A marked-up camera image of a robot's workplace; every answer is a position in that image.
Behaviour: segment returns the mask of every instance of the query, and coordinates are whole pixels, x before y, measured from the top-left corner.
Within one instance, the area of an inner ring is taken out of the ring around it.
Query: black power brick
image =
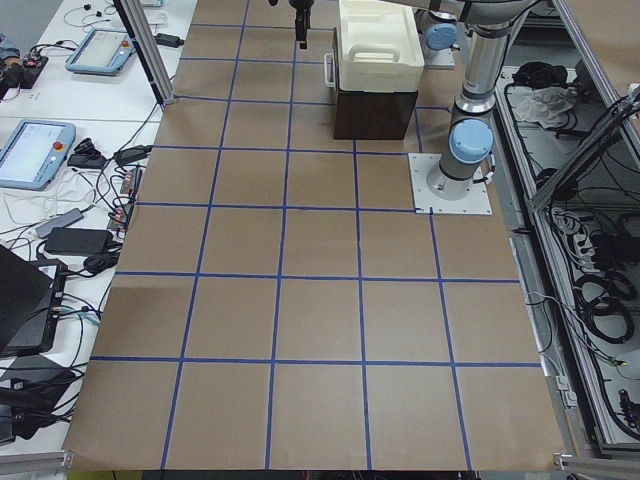
[[[167,35],[166,33],[157,33],[154,38],[156,39],[156,43],[158,45],[163,45],[165,47],[178,48],[181,45],[184,45],[184,40],[178,37],[177,35]]]
[[[152,148],[153,145],[137,145],[114,153],[113,159],[118,166],[123,167],[132,162],[147,158]]]

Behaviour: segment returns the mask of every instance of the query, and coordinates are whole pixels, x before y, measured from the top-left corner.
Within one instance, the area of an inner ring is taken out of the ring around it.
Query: power adapter
[[[166,33],[157,33],[154,37],[158,45],[165,47],[178,48],[184,45],[184,40],[177,35],[167,35]]]
[[[120,253],[118,252],[100,253],[87,257],[82,266],[90,274],[98,275],[111,267],[115,267],[119,259]]]
[[[113,159],[118,166],[123,167],[132,162],[137,162],[138,160],[147,158],[152,148],[152,145],[137,145],[135,147],[126,148],[114,153]]]

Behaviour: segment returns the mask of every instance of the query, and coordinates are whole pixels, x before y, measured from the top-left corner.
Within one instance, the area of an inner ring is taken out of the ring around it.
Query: blue tape grid line
[[[246,0],[245,2],[245,8],[244,8],[244,17],[243,17],[243,26],[246,24],[247,22],[247,15],[249,13],[249,5],[250,5],[250,1]],[[238,73],[238,59],[240,58],[240,48],[242,47],[242,39],[244,36],[244,28],[242,28],[240,30],[240,39],[238,41],[238,48],[236,50],[236,62],[234,64],[233,67],[233,75],[231,78],[231,85],[229,86],[229,95],[227,97],[227,106],[225,109],[225,116],[224,116],[224,124],[222,127],[222,132],[220,133],[220,145],[224,145],[224,136],[226,134],[227,131],[227,124],[228,124],[228,120],[229,120],[229,113],[231,111],[231,97],[233,95],[233,89],[235,86],[235,80],[236,80],[236,75]],[[204,224],[204,229],[202,232],[202,240],[200,242],[200,252],[198,254],[198,263],[197,263],[197,268],[196,268],[196,273],[200,272],[200,269],[202,268],[202,260],[204,258],[204,251],[205,251],[205,247],[206,247],[206,242],[207,242],[207,233],[209,231],[209,223],[211,221],[211,213],[213,210],[213,207],[211,206],[211,204],[213,203],[213,195],[215,192],[215,188],[216,188],[216,181],[218,179],[218,169],[220,166],[220,156],[222,154],[222,150],[218,150],[218,159],[216,162],[216,167],[215,167],[215,172],[213,175],[213,182],[211,184],[211,190],[209,192],[209,206],[207,207],[207,215],[206,215],[206,219],[205,219],[205,224]],[[186,325],[184,328],[184,335],[182,338],[182,348],[180,351],[180,359],[178,361],[178,370],[176,373],[176,382],[174,385],[174,389],[173,389],[173,398],[171,401],[171,410],[169,412],[169,420],[167,422],[167,433],[165,436],[165,442],[164,442],[164,449],[163,449],[163,453],[162,453],[162,461],[160,463],[160,468],[162,470],[165,470],[167,467],[167,459],[169,456],[169,447],[171,445],[171,434],[172,434],[172,430],[173,430],[173,420],[175,418],[175,412],[176,412],[176,407],[177,407],[177,403],[178,403],[178,396],[179,396],[179,391],[180,391],[180,380],[182,378],[182,368],[184,365],[184,358],[186,356],[186,350],[187,350],[187,342],[189,340],[189,329],[191,327],[191,319],[193,316],[193,310],[195,307],[195,299],[196,299],[196,294],[198,291],[198,280],[199,280],[199,276],[196,275],[195,281],[193,282],[193,289],[191,292],[191,300],[189,303],[189,311],[187,313],[187,321],[186,321]]]
[[[449,360],[451,361],[451,375],[453,377],[453,388],[456,396],[456,406],[458,408],[458,417],[460,419],[460,433],[462,435],[462,445],[464,447],[464,456],[467,462],[467,469],[473,470],[471,463],[471,452],[469,451],[469,440],[467,438],[467,429],[464,424],[464,413],[462,410],[462,400],[460,398],[460,385],[458,382],[458,373],[456,371],[456,361],[453,353],[453,342],[451,340],[451,328],[449,325],[449,315],[447,313],[447,301],[444,292],[444,282],[442,281],[442,269],[440,267],[440,253],[438,250],[438,237],[436,235],[436,225],[433,212],[429,214],[429,225],[431,227],[431,239],[433,241],[433,255],[436,262],[436,272],[438,274],[438,288],[440,290],[440,301],[442,303],[442,316],[444,318],[445,332],[447,335],[447,346],[449,348]]]
[[[224,98],[203,97],[200,95],[176,95],[176,98],[186,98],[188,100],[203,100],[205,102],[226,102]],[[258,103],[262,105],[311,105],[320,107],[334,107],[335,103],[329,102],[287,102],[285,100],[248,100],[245,98],[233,98],[231,103]]]
[[[356,202],[356,244],[358,252],[358,302],[360,313],[360,348],[362,356],[362,398],[364,406],[364,439],[365,453],[367,458],[367,470],[373,469],[373,460],[371,454],[371,431],[369,428],[369,393],[367,386],[367,348],[365,333],[365,312],[364,312],[364,286],[362,282],[362,248],[361,248],[361,231],[360,231],[360,191],[358,190],[358,154],[356,151],[356,141],[353,141],[353,178],[355,185],[355,202]]]
[[[151,207],[200,207],[207,208],[208,203],[173,203],[173,202],[136,202],[136,205],[145,205]],[[415,213],[414,210],[408,208],[354,208],[354,207],[322,207],[322,206],[303,206],[303,205],[250,205],[250,204],[228,204],[228,203],[212,203],[212,207],[216,208],[246,208],[253,210],[320,210],[320,211],[337,211],[337,212],[388,212],[388,213]]]
[[[293,44],[293,60],[297,54],[297,43]],[[287,125],[287,153],[284,167],[284,189],[282,193],[282,231],[280,234],[280,251],[278,253],[278,279],[276,280],[275,313],[273,318],[273,339],[271,344],[271,369],[269,371],[269,401],[267,410],[267,439],[264,454],[264,468],[269,469],[271,463],[271,438],[273,427],[273,396],[275,394],[276,354],[278,349],[278,322],[280,319],[280,298],[282,296],[282,272],[284,267],[284,246],[287,233],[287,194],[289,184],[289,164],[291,160],[291,130],[293,127],[293,92],[295,89],[296,72],[291,72],[291,91],[289,92],[289,123]]]
[[[247,28],[267,28],[267,29],[277,28],[278,30],[294,30],[295,31],[295,27],[278,27],[278,26],[274,26],[274,25],[237,25],[237,24],[234,24],[234,23],[192,23],[191,26],[192,27],[222,27],[222,28],[240,28],[240,27],[243,27],[245,29],[247,29]],[[332,32],[333,28],[311,27],[311,28],[309,28],[309,30],[311,30],[311,31],[319,31],[319,32]]]
[[[187,62],[234,62],[233,58],[225,58],[225,57],[181,57],[180,61]],[[238,62],[248,62],[248,63],[282,63],[293,65],[293,60],[273,60],[273,59],[264,59],[264,58],[239,58]],[[324,62],[317,60],[297,60],[297,65],[324,65]]]
[[[190,146],[190,145],[158,145],[155,144],[153,148],[157,149],[170,149],[170,150],[223,150],[234,152],[282,152],[286,153],[286,148],[267,148],[267,147],[220,147],[220,146]],[[288,150],[291,153],[320,153],[320,154],[343,154],[351,155],[351,150],[317,150],[313,148],[290,148]],[[373,152],[367,150],[358,150],[359,155],[378,155],[378,156],[406,156],[407,152]]]
[[[367,277],[367,276],[306,276],[306,275],[268,275],[251,273],[204,273],[204,272],[139,272],[117,271],[118,276],[141,277],[211,277],[211,278],[255,278],[266,280],[316,280],[316,281],[363,281],[363,282],[404,282],[404,283],[488,283],[519,285],[518,280],[496,278],[399,278],[399,277]]]
[[[403,360],[300,360],[271,358],[208,358],[208,357],[129,357],[92,355],[96,362],[155,362],[155,363],[250,363],[257,365],[349,365],[367,367],[455,367],[455,368],[542,368],[535,362],[420,362]]]

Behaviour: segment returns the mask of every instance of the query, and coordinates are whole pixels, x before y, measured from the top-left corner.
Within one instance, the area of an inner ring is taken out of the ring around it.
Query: metal mounting plate
[[[453,70],[456,68],[456,61],[453,58],[453,51],[450,48],[440,50],[437,54],[425,54],[425,47],[422,53],[424,55],[424,68],[427,70]]]
[[[427,186],[427,173],[433,165],[440,161],[440,154],[410,153],[411,186],[413,188],[413,205],[416,213],[458,214],[458,215],[491,215],[491,203],[484,183],[474,183],[471,190],[461,200],[451,201],[440,198]],[[482,178],[480,169],[473,178]]]

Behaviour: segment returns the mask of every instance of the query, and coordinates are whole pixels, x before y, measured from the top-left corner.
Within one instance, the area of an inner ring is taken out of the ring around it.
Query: laptop
[[[62,304],[67,266],[60,260],[45,259],[28,262],[49,277],[51,286],[35,309],[34,317],[22,325],[9,344],[0,350],[0,357],[22,357],[51,350],[59,313],[51,310]]]
[[[53,280],[2,246],[0,272],[0,350],[4,350],[20,328],[49,310],[42,302]]]

